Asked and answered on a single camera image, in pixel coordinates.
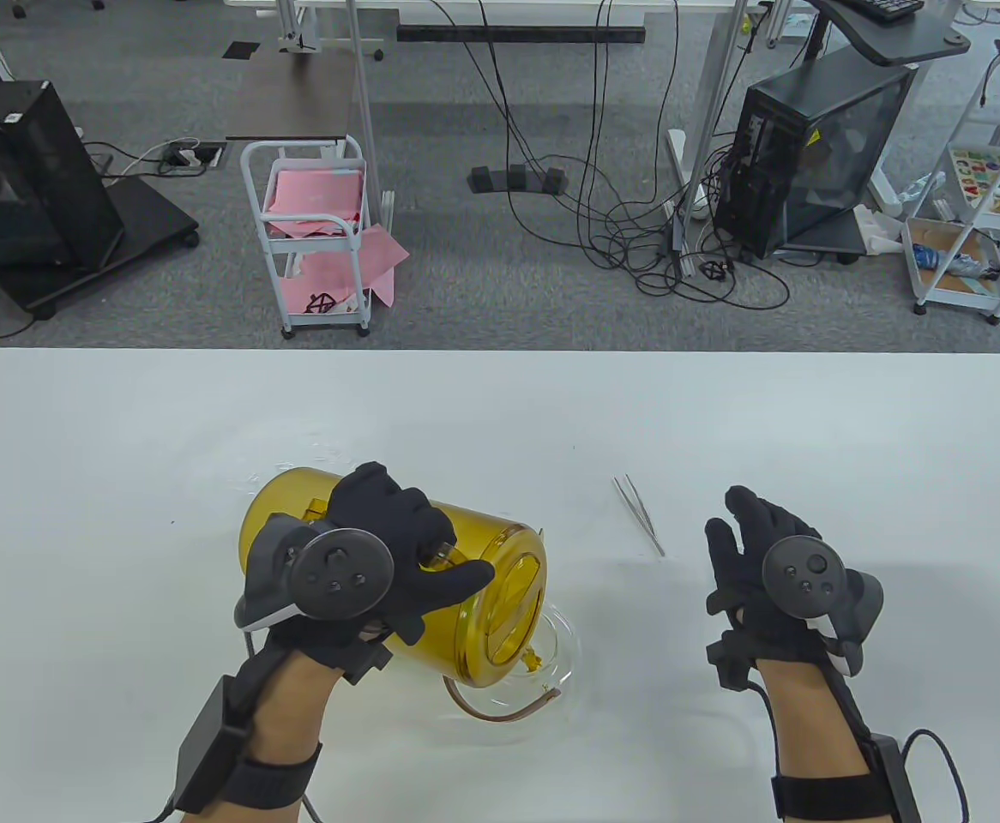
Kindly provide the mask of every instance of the white shelf unit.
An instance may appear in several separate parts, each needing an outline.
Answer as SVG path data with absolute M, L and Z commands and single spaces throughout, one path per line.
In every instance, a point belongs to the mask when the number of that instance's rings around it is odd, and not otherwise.
M 364 290 L 363 274 L 359 270 L 359 250 L 363 244 L 363 230 L 370 228 L 370 209 L 367 203 L 366 160 L 363 160 L 362 149 L 350 135 L 340 143 L 343 156 L 338 156 L 337 141 L 253 141 L 241 153 L 241 173 L 244 185 L 249 193 L 249 205 L 252 208 L 253 220 L 256 221 L 256 235 L 260 239 L 260 248 L 264 254 L 268 277 L 272 280 L 275 290 L 275 302 L 280 309 L 283 321 L 281 333 L 285 339 L 291 339 L 296 326 L 355 326 L 359 337 L 370 334 L 370 294 Z M 268 175 L 263 195 L 257 191 L 256 180 L 253 177 L 252 160 L 257 153 L 273 149 L 278 154 L 272 162 L 272 170 Z M 322 157 L 291 157 L 289 152 L 303 149 L 320 149 Z M 284 214 L 270 212 L 275 202 L 275 193 L 280 179 L 280 173 L 287 170 L 304 171 L 358 171 L 362 175 L 360 187 L 358 220 L 344 220 L 333 214 L 319 212 L 305 214 Z M 272 224 L 303 224 L 325 223 L 333 224 L 333 234 L 293 237 L 284 231 L 276 231 Z M 292 312 L 286 295 L 283 293 L 283 279 L 292 277 L 297 264 L 305 255 L 320 254 L 351 255 L 352 275 L 355 279 L 356 309 L 347 312 L 305 313 Z M 283 270 L 276 258 L 285 258 Z
M 997 63 L 993 62 L 985 72 L 982 82 L 977 83 L 972 97 L 966 105 L 966 110 L 954 126 L 935 168 L 931 170 L 929 180 L 934 180 L 938 172 L 946 173 L 946 183 L 943 194 L 947 203 L 954 209 L 955 223 L 940 223 L 938 220 L 924 220 L 919 215 L 931 187 L 924 187 L 923 194 L 916 200 L 907 222 L 903 236 L 905 259 L 908 265 L 908 277 L 912 281 L 916 301 L 913 309 L 916 314 L 927 311 L 926 304 L 946 303 L 955 306 L 966 306 L 968 309 L 979 309 L 986 313 L 986 319 L 991 325 L 1000 321 L 1000 254 L 997 244 L 989 232 L 1000 231 L 1000 146 L 982 146 L 963 144 L 958 141 L 959 134 L 966 126 L 987 125 L 997 126 L 1000 133 L 1000 117 L 977 117 L 981 90 L 991 78 Z M 984 168 L 991 172 L 983 181 L 974 185 L 977 192 L 973 193 L 963 188 L 962 178 L 969 175 L 967 167 L 959 167 L 959 161 L 967 162 L 969 153 L 979 154 L 984 158 Z M 935 239 L 944 238 L 940 243 L 946 248 L 936 248 L 939 252 L 937 269 L 923 271 L 916 266 L 913 257 L 912 244 L 918 242 L 916 237 L 923 237 L 929 232 Z M 947 273 L 950 263 L 959 252 L 971 255 L 982 261 L 994 262 L 999 269 L 996 279 L 959 278 Z

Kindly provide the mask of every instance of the pink paper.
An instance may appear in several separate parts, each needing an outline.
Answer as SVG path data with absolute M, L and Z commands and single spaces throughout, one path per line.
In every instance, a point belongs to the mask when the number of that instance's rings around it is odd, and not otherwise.
M 349 225 L 358 224 L 363 207 L 363 175 L 355 169 L 284 169 L 275 185 L 270 214 L 331 214 Z M 327 220 L 309 223 L 272 223 L 289 237 L 343 234 Z
M 401 244 L 381 226 L 363 230 L 363 246 L 359 250 L 359 271 L 364 289 L 370 289 L 387 306 L 394 305 L 394 266 L 409 255 Z M 283 297 L 291 314 L 304 314 L 321 294 L 328 294 L 336 303 L 355 294 L 350 251 L 331 251 L 306 255 L 301 261 L 301 274 L 283 278 Z

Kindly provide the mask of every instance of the forearm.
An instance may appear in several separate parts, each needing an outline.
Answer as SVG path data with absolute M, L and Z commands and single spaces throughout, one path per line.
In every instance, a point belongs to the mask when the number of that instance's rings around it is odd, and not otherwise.
M 321 718 L 340 672 L 325 669 L 295 653 L 276 671 L 256 707 L 248 756 L 260 763 L 288 766 L 304 763 L 320 742 Z M 184 823 L 295 823 L 301 801 L 285 808 L 245 808 L 215 801 L 202 814 L 187 814 Z
M 869 772 L 821 670 L 803 663 L 758 661 L 756 665 L 774 710 L 783 775 L 825 778 Z M 892 823 L 892 818 L 860 823 Z

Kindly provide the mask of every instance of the wrist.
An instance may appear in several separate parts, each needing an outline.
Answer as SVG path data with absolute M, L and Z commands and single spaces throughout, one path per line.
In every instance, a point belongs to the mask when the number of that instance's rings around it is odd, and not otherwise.
M 270 765 L 308 760 L 320 742 L 328 697 L 342 674 L 300 652 L 289 656 L 257 703 L 249 756 Z

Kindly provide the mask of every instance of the vr controller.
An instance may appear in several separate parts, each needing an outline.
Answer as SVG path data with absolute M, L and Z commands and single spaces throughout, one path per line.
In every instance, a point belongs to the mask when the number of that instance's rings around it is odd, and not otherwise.
M 775 606 L 821 635 L 835 670 L 845 677 L 862 670 L 862 643 L 885 599 L 877 577 L 846 568 L 822 540 L 794 536 L 767 552 L 763 588 Z

